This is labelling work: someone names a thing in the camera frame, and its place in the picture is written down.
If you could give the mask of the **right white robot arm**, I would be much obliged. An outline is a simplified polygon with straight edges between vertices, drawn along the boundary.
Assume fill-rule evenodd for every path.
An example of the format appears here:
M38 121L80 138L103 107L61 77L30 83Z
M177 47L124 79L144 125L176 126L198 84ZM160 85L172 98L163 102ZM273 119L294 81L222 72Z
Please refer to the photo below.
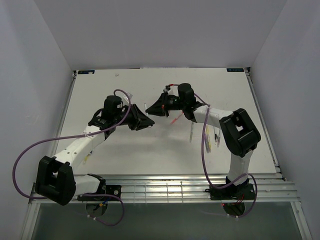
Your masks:
M184 116L194 122L201 123L201 145L205 144L206 126L220 129L225 144L230 151L230 167L225 184L209 183L208 192L213 200L237 199L253 200L257 197L257 184L249 183L253 178L249 174L249 164L254 150L261 141L261 135L247 111L239 108L234 111L220 110L210 107L194 92L189 83L178 84L178 95L169 93L171 85L167 85L159 99L146 109L146 113L158 117L168 117L170 111L182 111Z

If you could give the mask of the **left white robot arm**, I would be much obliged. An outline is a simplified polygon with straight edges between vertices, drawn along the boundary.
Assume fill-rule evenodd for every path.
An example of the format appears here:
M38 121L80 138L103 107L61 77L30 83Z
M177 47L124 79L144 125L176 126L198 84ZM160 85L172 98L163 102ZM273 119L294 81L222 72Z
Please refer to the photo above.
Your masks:
M136 104L125 105L121 97L107 96L103 108L94 113L82 137L77 137L54 156L44 156L39 161L35 192L62 206L74 197L80 200L104 199L106 180L103 177L92 173L75 176L74 171L117 126L128 126L132 131L139 131L154 123Z

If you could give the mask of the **grey silver pen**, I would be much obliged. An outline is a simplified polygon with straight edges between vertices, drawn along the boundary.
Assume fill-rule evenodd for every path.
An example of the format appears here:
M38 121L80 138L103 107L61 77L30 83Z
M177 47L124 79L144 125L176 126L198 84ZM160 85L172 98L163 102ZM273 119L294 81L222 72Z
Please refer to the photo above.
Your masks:
M193 132L194 132L194 122L191 122L191 125L190 125L190 135L189 135L189 142L191 143L192 142L192 139L193 139Z

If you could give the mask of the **red pen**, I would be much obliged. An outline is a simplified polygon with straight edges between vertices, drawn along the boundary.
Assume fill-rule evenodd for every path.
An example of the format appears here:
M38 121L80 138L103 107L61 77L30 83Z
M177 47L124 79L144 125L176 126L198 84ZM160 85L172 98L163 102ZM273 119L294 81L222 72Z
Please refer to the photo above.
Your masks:
M175 117L171 122L170 125L173 125L181 116L183 116L183 112L181 112L177 117Z

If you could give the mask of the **blue capped white pen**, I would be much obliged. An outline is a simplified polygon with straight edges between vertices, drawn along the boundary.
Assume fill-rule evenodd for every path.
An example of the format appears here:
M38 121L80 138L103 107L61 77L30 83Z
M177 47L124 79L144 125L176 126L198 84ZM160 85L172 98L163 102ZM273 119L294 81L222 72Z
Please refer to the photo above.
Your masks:
M147 104L146 104L146 103L144 103L143 105L144 105L144 112L145 112L145 115L146 115L147 117L149 117L149 114L147 113L147 109L148 109Z

